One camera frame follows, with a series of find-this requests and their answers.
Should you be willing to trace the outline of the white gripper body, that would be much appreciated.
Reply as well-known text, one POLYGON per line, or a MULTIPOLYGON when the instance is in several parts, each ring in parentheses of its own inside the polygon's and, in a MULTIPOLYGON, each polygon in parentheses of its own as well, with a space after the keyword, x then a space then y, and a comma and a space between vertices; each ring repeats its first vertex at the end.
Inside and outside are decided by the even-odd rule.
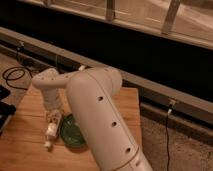
POLYGON ((46 111, 60 110, 62 102, 58 89, 47 89, 42 91, 43 105, 46 111))

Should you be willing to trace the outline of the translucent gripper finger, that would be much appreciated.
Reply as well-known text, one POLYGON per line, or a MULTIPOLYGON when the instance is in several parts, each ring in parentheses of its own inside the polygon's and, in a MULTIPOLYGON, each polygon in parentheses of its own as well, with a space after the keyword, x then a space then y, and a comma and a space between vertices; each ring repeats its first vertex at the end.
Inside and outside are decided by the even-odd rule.
POLYGON ((52 114, 50 112, 46 113, 46 121, 47 122, 52 122, 52 114))
POLYGON ((58 110, 58 111, 57 111, 57 119, 58 119, 58 120, 61 120, 62 117, 63 117, 63 112, 60 111, 60 110, 58 110))

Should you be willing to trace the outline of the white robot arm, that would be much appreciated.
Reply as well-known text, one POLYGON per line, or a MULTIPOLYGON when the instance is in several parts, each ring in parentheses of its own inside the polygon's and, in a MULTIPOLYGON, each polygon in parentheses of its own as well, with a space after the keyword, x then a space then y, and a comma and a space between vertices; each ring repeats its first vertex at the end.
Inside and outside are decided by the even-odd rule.
POLYGON ((61 107, 63 88, 72 114, 101 171, 153 171, 115 106, 112 95, 122 86, 120 72, 95 67, 65 74, 47 69, 32 79, 42 92, 44 106, 61 107))

